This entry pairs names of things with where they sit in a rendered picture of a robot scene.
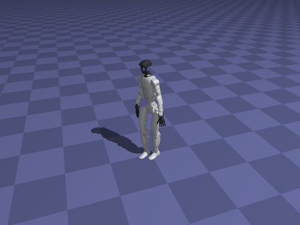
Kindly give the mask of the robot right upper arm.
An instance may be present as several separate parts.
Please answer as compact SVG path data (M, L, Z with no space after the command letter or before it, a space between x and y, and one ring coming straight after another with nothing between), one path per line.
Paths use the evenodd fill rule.
M138 89L137 92L138 92L139 94L142 95L142 94L143 94L143 91L142 91L142 87L141 87L140 77L141 77L141 75L138 76L138 81L139 81L139 86L140 86L140 88Z

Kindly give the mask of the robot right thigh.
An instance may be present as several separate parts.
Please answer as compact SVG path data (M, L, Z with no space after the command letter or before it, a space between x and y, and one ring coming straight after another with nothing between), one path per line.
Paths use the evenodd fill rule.
M146 128L148 118L146 113L148 113L148 111L146 109L146 105L144 105L140 108L139 112L139 128L143 135L148 135L149 133L149 130Z

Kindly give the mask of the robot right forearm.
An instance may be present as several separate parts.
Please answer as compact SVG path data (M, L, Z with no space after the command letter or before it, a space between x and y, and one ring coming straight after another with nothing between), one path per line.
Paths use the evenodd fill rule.
M140 102L141 102L142 97L143 96L137 92L137 99L136 99L135 105L138 104L138 107L140 106Z

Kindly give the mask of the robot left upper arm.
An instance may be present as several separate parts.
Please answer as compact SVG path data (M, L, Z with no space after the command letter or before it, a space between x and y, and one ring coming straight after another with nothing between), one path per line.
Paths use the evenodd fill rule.
M151 80L151 85L153 86L153 88L154 88L154 91L155 91L155 93L156 93L156 96L155 96L155 101L157 101L157 98L160 96L160 97L162 97L161 96L161 91L160 91L160 87L159 87L159 80L158 79L156 79L156 78L152 78Z

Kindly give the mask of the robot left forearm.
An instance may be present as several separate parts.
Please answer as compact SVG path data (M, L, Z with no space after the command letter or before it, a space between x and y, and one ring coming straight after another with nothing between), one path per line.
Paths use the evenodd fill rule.
M163 116L163 100L162 98L159 96L157 97L157 108L158 108L158 112L159 112L159 117Z

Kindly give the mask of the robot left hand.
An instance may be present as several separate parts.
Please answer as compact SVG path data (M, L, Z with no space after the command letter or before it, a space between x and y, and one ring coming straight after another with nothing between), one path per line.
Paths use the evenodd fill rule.
M159 116L158 116L159 117ZM165 124L165 120L164 120L164 113L163 113L163 116L162 117L159 117L159 119L158 119L158 121L157 121L157 124L158 124L158 122L159 122L159 126L161 125L161 127L162 127L162 125L164 126L164 124ZM165 124L165 126L166 126L166 124Z

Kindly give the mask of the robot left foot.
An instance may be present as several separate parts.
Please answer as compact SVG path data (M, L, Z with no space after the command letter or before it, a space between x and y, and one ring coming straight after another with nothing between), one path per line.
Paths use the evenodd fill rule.
M149 157L148 157L148 159L149 160L153 160L153 159L155 159L158 155L160 154L160 151L158 150L158 153L156 154L155 152L153 152Z

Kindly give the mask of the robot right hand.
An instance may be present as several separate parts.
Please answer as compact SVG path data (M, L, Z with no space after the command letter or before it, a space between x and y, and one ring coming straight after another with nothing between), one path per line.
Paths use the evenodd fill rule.
M139 118L139 107L138 107L138 104L135 105L135 108L136 108L136 116Z

